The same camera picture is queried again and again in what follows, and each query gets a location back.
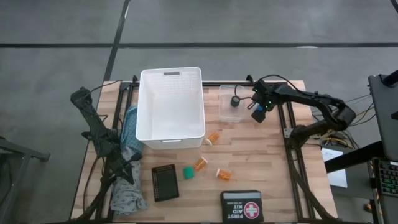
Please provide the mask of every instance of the red cross logo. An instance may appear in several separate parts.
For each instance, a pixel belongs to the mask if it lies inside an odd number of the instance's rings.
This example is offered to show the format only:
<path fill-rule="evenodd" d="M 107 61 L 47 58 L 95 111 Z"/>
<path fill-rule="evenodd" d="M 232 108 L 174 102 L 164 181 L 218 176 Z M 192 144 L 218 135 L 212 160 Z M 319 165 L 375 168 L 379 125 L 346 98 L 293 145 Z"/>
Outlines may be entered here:
<path fill-rule="evenodd" d="M 256 203 L 248 202 L 247 204 L 245 204 L 243 212 L 247 218 L 255 219 L 260 214 L 260 208 Z"/>

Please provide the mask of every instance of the patterned fabric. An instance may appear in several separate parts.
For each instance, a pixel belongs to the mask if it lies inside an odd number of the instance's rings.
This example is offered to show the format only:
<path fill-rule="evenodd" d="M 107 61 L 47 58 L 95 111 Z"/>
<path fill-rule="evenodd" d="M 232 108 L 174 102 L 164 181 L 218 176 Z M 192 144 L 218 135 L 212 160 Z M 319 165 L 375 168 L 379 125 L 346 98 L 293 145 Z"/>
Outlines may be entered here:
<path fill-rule="evenodd" d="M 121 134 L 121 150 L 125 160 L 129 160 L 135 153 L 142 153 L 143 143 L 136 138 L 137 106 L 131 106 L 126 114 Z M 132 161 L 132 176 L 134 185 L 118 177 L 113 185 L 111 209 L 116 215 L 131 215 L 138 209 L 146 209 L 147 203 L 140 190 L 139 179 L 141 162 Z"/>

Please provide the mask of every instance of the white paper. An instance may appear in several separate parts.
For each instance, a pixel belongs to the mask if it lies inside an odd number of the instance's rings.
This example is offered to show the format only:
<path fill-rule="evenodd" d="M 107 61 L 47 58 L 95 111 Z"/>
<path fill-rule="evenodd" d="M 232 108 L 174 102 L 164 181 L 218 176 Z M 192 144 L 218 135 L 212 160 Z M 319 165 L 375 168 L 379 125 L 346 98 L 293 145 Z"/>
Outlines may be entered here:
<path fill-rule="evenodd" d="M 328 161 L 341 155 L 343 155 L 343 152 L 322 148 L 323 161 Z M 330 185 L 347 188 L 347 177 L 345 169 L 329 173 L 328 178 Z"/>

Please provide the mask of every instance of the green object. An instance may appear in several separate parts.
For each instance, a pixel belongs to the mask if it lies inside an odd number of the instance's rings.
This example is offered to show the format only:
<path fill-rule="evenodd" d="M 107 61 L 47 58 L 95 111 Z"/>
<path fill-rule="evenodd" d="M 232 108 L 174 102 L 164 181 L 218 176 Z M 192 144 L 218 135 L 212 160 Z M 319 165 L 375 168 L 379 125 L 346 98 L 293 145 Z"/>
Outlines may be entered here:
<path fill-rule="evenodd" d="M 192 179 L 195 176 L 195 172 L 193 171 L 193 167 L 192 166 L 188 166 L 184 168 L 184 178 L 188 179 Z"/>

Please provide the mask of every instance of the white plastic bin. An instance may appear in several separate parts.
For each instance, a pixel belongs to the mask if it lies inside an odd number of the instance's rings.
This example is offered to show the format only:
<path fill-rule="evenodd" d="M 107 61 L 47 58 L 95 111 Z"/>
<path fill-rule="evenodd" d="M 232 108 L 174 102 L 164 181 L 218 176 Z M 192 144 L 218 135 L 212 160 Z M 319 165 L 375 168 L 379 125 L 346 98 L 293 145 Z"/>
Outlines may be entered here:
<path fill-rule="evenodd" d="M 136 137 L 153 149 L 200 147 L 205 109 L 199 68 L 141 72 Z"/>

